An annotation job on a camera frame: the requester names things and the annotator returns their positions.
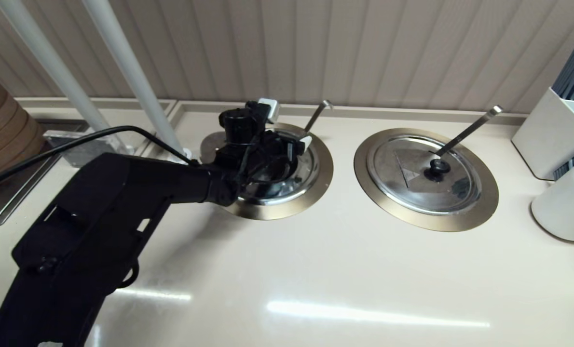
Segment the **beige wall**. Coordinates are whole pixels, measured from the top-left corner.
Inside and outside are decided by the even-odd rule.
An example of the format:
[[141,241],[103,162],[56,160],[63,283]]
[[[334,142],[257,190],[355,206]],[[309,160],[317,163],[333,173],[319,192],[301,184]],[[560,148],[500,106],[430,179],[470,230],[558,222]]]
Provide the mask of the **beige wall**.
[[[88,94],[130,89],[81,0],[27,6]],[[530,112],[574,0],[111,0],[159,97]],[[0,81],[60,96],[0,13]]]

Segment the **robotic arm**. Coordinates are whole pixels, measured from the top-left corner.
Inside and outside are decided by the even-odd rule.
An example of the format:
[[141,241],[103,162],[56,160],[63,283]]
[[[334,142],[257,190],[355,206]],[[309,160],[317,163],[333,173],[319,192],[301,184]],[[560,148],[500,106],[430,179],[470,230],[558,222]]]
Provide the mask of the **robotic arm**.
[[221,113],[227,144],[212,164],[106,153],[82,167],[12,251],[19,270],[0,308],[0,346],[82,346],[106,296],[137,277],[171,204],[229,206],[252,182],[290,176],[305,143],[265,129],[276,108],[249,102]]

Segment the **round metal rim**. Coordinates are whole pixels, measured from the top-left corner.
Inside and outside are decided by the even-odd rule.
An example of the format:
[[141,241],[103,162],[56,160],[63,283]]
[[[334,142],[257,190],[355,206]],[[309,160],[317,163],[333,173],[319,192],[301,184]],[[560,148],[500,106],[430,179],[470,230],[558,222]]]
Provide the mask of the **round metal rim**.
[[[283,129],[294,133],[304,134],[304,129],[295,125],[277,123],[270,128]],[[313,206],[327,191],[334,173],[332,156],[322,140],[311,134],[311,146],[315,148],[319,160],[319,174],[313,185],[304,194],[293,200],[278,205],[256,205],[243,200],[224,207],[233,215],[256,220],[274,220],[296,215]]]
[[412,134],[414,136],[424,136],[432,138],[433,140],[442,143],[448,143],[449,138],[441,136],[434,132],[425,130],[412,129],[412,128],[396,128],[389,129],[373,134],[358,147],[354,156],[354,170],[355,176],[360,183],[364,192],[377,204],[379,207],[390,213],[391,215],[413,224],[414,226],[426,228],[435,231],[465,231],[473,229],[488,220],[495,210],[499,201],[499,190],[497,183],[491,171],[486,167],[484,162],[480,160],[474,153],[463,145],[456,145],[452,149],[460,156],[463,156],[474,167],[475,172],[478,173],[481,181],[481,196],[478,202],[472,209],[468,209],[463,213],[451,215],[429,215],[414,211],[408,207],[402,206],[398,202],[392,200],[384,192],[377,187],[370,177],[367,169],[367,156],[371,148],[380,141],[398,136],[402,134]]

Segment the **countertop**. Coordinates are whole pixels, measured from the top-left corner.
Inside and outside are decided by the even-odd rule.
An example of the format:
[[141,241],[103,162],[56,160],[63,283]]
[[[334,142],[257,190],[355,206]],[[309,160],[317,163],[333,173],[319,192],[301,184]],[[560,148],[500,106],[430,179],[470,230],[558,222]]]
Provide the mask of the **countertop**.
[[[281,116],[304,127],[307,117]],[[321,117],[313,132],[334,176],[306,211],[234,217],[211,204],[170,207],[141,255],[141,274],[108,296],[88,347],[574,347],[574,244],[533,220],[549,185],[510,138],[485,125],[463,141],[492,171],[499,206],[459,233],[425,230],[379,208],[355,178],[371,134],[419,128],[453,137],[468,123]],[[198,151],[216,114],[177,126]],[[0,303],[16,273],[10,252],[75,170],[60,160],[0,226]]]

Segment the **black cable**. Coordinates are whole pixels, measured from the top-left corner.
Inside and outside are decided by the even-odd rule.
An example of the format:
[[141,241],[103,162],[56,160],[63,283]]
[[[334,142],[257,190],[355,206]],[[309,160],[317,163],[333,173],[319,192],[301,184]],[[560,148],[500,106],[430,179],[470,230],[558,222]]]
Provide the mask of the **black cable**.
[[130,286],[131,284],[133,284],[133,282],[135,282],[137,277],[139,277],[139,260],[135,260],[135,263],[133,264],[131,270],[133,271],[131,277],[122,281],[122,283],[120,283],[118,288],[126,288],[127,286]]
[[59,154],[61,152],[67,151],[73,147],[77,147],[77,146],[82,145],[86,142],[96,140],[97,138],[101,138],[104,136],[108,136],[108,135],[115,134],[115,133],[121,133],[121,132],[136,132],[138,134],[141,134],[144,137],[146,137],[148,140],[157,144],[162,149],[165,149],[166,151],[170,152],[171,154],[173,154],[177,158],[185,161],[186,164],[192,165],[192,166],[198,166],[199,165],[199,163],[196,160],[188,159],[187,157],[183,156],[182,154],[177,152],[175,149],[170,147],[170,145],[164,143],[159,138],[150,134],[146,130],[143,130],[142,128],[138,128],[138,127],[133,127],[132,125],[123,125],[121,127],[113,127],[113,128],[109,128],[109,129],[105,129],[105,130],[99,130],[98,132],[93,132],[92,134],[82,136],[82,137],[77,138],[75,140],[72,140],[71,142],[68,142],[64,145],[55,147],[53,149],[50,149],[49,151],[38,154],[37,156],[29,158],[28,160],[24,160],[21,163],[14,165],[13,167],[0,173],[0,182],[9,178],[9,176],[17,174],[18,172],[23,171],[23,170],[27,169],[28,167],[31,167],[32,165],[34,165],[34,164],[36,164],[42,160],[45,160],[46,158],[49,158],[49,157],[54,156],[56,154]]

